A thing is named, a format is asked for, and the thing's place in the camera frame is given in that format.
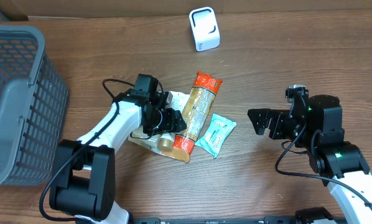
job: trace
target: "white device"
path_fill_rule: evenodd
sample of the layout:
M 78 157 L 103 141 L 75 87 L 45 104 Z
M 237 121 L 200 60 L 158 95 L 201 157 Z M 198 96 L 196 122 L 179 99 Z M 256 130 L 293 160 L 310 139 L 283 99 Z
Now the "white device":
M 215 13 L 211 7 L 194 9 L 188 15 L 197 51 L 219 46 L 220 35 Z

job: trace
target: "blue wrapper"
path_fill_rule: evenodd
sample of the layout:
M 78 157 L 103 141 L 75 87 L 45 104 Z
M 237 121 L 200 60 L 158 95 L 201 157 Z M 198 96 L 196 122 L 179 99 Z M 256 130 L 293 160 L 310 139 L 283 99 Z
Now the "blue wrapper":
M 213 114 L 210 127 L 204 136 L 196 142 L 196 146 L 202 147 L 216 158 L 219 155 L 223 142 L 235 127 L 236 122 Z

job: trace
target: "orange packaging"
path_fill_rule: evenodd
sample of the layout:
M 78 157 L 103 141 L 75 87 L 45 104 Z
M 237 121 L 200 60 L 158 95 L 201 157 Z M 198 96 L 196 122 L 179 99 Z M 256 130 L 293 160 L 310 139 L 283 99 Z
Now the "orange packaging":
M 182 113 L 187 128 L 175 135 L 173 151 L 181 151 L 181 160 L 189 162 L 194 144 L 210 112 L 213 100 L 223 80 L 214 79 L 208 73 L 197 72 L 190 98 Z

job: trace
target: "plastic wrapper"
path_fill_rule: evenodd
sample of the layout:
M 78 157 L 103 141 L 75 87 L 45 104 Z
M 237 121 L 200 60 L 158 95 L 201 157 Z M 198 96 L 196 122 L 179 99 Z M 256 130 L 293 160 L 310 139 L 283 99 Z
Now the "plastic wrapper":
M 222 82 L 223 80 L 215 79 L 208 73 L 197 72 L 190 98 L 182 112 L 187 128 L 175 135 L 173 148 L 173 151 L 178 152 L 181 160 L 185 162 L 190 160 L 195 142 Z
M 172 99 L 168 107 L 182 112 L 185 108 L 189 95 L 177 91 L 170 92 L 172 94 Z M 142 147 L 150 149 L 152 152 L 155 152 L 157 154 L 184 161 L 184 151 L 181 149 L 176 150 L 172 147 L 174 145 L 175 133 L 168 133 L 163 135 L 156 134 L 150 139 L 138 139 L 148 137 L 146 134 L 143 133 L 143 126 L 140 126 L 133 131 L 133 136 L 135 138 L 131 138 L 130 136 L 128 136 L 128 140 Z
M 213 114 L 210 127 L 204 136 L 196 142 L 196 146 L 200 146 L 211 153 L 215 159 L 219 155 L 222 144 L 235 127 L 236 122 Z

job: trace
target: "wood grain surface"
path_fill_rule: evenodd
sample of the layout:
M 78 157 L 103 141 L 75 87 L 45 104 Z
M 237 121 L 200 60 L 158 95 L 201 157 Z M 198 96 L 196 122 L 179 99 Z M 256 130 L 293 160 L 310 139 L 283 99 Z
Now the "wood grain surface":
M 136 217 L 258 218 L 326 207 L 342 215 L 319 180 L 277 174 L 281 141 L 257 136 L 250 108 L 286 109 L 284 90 L 340 98 L 346 140 L 372 171 L 372 10 L 218 15 L 221 45 L 197 53 L 187 16 L 38 21 L 46 51 L 71 91 L 63 138 L 87 133 L 108 112 L 105 78 L 157 77 L 165 90 L 188 93 L 197 70 L 224 80 L 211 113 L 237 122 L 218 158 L 195 147 L 190 163 L 126 141 L 116 155 L 116 201 Z M 113 92 L 127 87 L 114 84 Z M 312 173 L 306 156 L 281 169 Z M 0 223 L 49 223 L 38 209 L 44 186 L 0 187 Z M 55 216 L 58 211 L 45 208 Z

